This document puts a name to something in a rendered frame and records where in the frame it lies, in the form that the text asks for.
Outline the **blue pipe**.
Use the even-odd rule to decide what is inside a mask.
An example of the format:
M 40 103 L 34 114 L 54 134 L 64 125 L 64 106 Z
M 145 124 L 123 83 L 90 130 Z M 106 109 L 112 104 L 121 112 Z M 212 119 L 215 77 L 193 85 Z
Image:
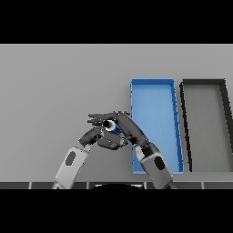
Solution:
M 108 132 L 115 132 L 120 134 L 121 130 L 119 127 L 116 125 L 116 123 L 113 120 L 106 120 L 103 122 L 103 127 L 106 131 Z

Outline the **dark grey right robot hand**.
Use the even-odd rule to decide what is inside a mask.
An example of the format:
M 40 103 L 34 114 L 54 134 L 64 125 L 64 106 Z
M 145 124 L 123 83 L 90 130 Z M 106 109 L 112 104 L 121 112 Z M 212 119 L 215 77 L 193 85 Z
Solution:
M 132 145 L 137 144 L 142 148 L 146 148 L 148 145 L 148 139 L 140 127 L 128 117 L 127 112 L 111 112 L 105 114 L 89 114 L 90 119 L 88 123 L 93 126 L 100 127 L 104 125 L 107 120 L 112 120 L 116 123 L 121 130 L 126 140 L 129 140 Z

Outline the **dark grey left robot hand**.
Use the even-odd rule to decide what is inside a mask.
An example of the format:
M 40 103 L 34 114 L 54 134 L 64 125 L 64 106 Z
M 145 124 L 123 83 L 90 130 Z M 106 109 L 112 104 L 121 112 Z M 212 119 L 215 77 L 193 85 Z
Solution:
M 93 127 L 79 139 L 79 143 L 83 147 L 97 143 L 102 148 L 118 150 L 127 144 L 127 138 L 114 131 L 106 131 L 102 127 Z

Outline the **blue bin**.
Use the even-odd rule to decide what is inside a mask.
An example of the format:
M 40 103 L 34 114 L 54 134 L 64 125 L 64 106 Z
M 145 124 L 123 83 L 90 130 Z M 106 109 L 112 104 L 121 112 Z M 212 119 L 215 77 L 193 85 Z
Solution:
M 131 118 L 162 152 L 170 171 L 184 171 L 174 78 L 132 78 Z

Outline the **dark grey bin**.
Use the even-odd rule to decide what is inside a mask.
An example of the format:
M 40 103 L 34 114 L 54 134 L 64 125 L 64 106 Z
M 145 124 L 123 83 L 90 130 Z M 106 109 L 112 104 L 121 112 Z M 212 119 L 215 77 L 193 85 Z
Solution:
M 190 172 L 233 172 L 233 117 L 225 79 L 179 85 Z

